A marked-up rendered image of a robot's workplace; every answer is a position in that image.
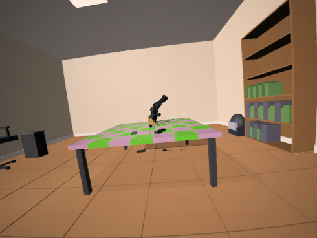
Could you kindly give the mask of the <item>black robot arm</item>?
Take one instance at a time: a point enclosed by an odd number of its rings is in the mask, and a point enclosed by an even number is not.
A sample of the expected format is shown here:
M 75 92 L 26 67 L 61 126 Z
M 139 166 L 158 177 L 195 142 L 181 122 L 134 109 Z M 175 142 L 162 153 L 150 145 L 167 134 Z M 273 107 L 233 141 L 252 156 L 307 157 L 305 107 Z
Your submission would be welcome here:
M 158 113 L 158 109 L 159 109 L 160 106 L 163 104 L 163 102 L 165 102 L 167 99 L 168 99 L 168 97 L 165 96 L 165 95 L 163 95 L 162 98 L 161 98 L 159 101 L 155 102 L 155 103 L 152 105 L 153 107 L 150 108 L 150 111 L 151 111 L 151 115 L 150 115 L 150 116 L 152 116 L 152 112 L 153 112 L 153 111 L 156 111 L 156 112 L 155 112 L 155 116 L 161 116 L 161 113 Z

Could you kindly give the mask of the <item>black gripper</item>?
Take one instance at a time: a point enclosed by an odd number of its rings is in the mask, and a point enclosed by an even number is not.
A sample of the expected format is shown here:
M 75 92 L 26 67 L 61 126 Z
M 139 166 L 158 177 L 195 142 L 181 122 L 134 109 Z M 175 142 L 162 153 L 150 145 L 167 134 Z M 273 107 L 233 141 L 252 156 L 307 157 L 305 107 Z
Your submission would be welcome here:
M 155 112 L 156 112 L 156 111 L 153 111 L 153 112 L 152 112 L 152 116 L 150 116 L 149 118 L 152 118 L 153 121 L 156 123 L 157 117 L 159 117 L 159 116 L 155 116 Z

